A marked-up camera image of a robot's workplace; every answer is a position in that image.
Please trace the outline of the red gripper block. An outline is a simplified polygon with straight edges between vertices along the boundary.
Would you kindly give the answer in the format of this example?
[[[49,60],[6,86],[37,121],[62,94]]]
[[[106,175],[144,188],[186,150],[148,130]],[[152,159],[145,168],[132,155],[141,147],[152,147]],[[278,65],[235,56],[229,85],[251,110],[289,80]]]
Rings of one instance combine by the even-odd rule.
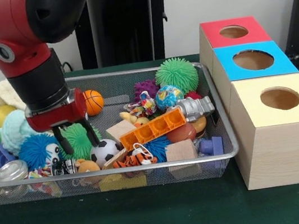
[[[24,113],[33,130],[46,132],[53,129],[53,135],[66,154],[74,154],[74,149],[62,135],[61,130],[65,130],[71,123],[79,122],[82,125],[93,147],[97,147],[100,142],[91,123],[85,118],[87,106],[83,92],[79,88],[70,89],[68,96],[62,102],[49,109],[32,112],[26,108]]]

